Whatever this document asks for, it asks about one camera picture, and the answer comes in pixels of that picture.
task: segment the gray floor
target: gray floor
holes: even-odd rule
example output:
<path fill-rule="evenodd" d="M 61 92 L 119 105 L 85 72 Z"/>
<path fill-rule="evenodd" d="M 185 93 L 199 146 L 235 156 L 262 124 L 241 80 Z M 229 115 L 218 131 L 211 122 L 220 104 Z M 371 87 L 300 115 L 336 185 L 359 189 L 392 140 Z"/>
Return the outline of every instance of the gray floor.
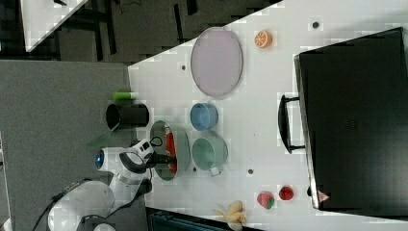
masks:
<path fill-rule="evenodd" d="M 125 5 L 132 1 L 141 5 Z M 117 53 L 109 54 L 107 29 L 102 24 L 103 62 L 133 64 L 180 44 L 175 4 L 180 9 L 183 39 L 194 39 L 207 28 L 228 24 L 271 5 L 268 0 L 197 0 L 196 3 L 197 13 L 188 15 L 186 0 L 122 0 L 123 13 L 113 2 Z M 92 32 L 62 29 L 60 47 L 62 61 L 96 62 Z"/>
<path fill-rule="evenodd" d="M 2 61 L 0 68 L 0 131 L 13 228 L 28 231 L 52 196 L 72 182 L 109 183 L 112 175 L 94 165 L 100 147 L 88 143 L 109 131 L 104 114 L 112 92 L 129 90 L 129 78 L 123 64 Z M 136 132 L 113 136 L 106 146 L 128 146 Z M 147 230 L 143 197 L 109 221 L 121 231 Z M 37 230 L 46 226 L 44 217 Z"/>

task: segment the pink plate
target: pink plate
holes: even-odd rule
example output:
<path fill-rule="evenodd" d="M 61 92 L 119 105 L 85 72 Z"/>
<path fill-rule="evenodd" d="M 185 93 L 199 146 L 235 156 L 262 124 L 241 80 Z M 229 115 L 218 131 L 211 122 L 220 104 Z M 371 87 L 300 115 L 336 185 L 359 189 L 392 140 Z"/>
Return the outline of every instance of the pink plate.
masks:
<path fill-rule="evenodd" d="M 204 31 L 191 52 L 191 74 L 205 94 L 220 97 L 231 92 L 242 72 L 242 51 L 234 33 L 221 27 Z"/>

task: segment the black cup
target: black cup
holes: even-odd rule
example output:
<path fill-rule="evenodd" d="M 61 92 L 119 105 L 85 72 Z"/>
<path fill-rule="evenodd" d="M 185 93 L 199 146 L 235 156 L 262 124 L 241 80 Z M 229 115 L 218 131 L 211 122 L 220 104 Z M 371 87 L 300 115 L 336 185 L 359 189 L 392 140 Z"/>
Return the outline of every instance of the black cup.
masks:
<path fill-rule="evenodd" d="M 145 127 L 149 123 L 149 110 L 144 104 L 111 104 L 106 110 L 106 122 L 110 129 Z"/>

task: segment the white cup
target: white cup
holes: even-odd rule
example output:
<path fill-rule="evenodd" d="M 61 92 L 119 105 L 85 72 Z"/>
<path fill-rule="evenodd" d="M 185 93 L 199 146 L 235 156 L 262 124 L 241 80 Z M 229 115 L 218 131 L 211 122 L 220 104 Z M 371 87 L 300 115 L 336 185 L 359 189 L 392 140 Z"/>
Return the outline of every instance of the white cup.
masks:
<path fill-rule="evenodd" d="M 208 170 L 211 176 L 221 174 L 221 168 L 228 157 L 225 141 L 213 132 L 204 133 L 192 144 L 192 159 L 202 170 Z"/>

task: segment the white table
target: white table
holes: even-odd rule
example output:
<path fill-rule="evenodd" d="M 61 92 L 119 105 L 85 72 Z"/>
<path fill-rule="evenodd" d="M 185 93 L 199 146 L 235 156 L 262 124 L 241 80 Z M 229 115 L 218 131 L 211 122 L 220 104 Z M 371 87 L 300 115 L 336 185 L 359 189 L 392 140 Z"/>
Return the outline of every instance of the white table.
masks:
<path fill-rule="evenodd" d="M 151 121 L 178 122 L 189 137 L 190 146 L 200 137 L 190 123 L 190 109 L 196 102 L 211 102 L 219 112 L 213 129 L 227 143 L 229 156 L 220 176 L 194 173 L 194 162 L 173 182 L 158 176 L 153 192 L 145 196 L 146 206 L 190 216 L 218 219 L 213 209 L 226 208 L 241 200 L 248 227 L 263 230 L 406 230 L 408 223 L 396 220 L 325 213 L 312 208 L 306 190 L 309 185 L 305 155 L 290 155 L 280 141 L 277 110 L 280 96 L 296 95 L 293 57 L 318 48 L 367 34 L 408 26 L 405 0 L 285 0 L 224 28 L 233 31 L 242 46 L 242 78 L 223 99 L 202 93 L 191 77 L 190 56 L 195 40 L 129 67 L 131 88 L 147 105 Z M 318 21 L 320 27 L 312 28 Z M 259 49 L 255 35 L 270 30 L 270 49 Z M 298 104 L 293 103 L 294 144 L 302 144 Z M 152 123 L 138 129 L 148 137 Z M 253 175 L 247 173 L 254 169 Z M 282 185 L 293 185 L 292 201 L 277 200 L 270 210 L 256 201 L 260 191 L 277 193 Z"/>
<path fill-rule="evenodd" d="M 31 52 L 88 0 L 63 0 L 63 7 L 53 0 L 20 0 L 26 51 Z"/>

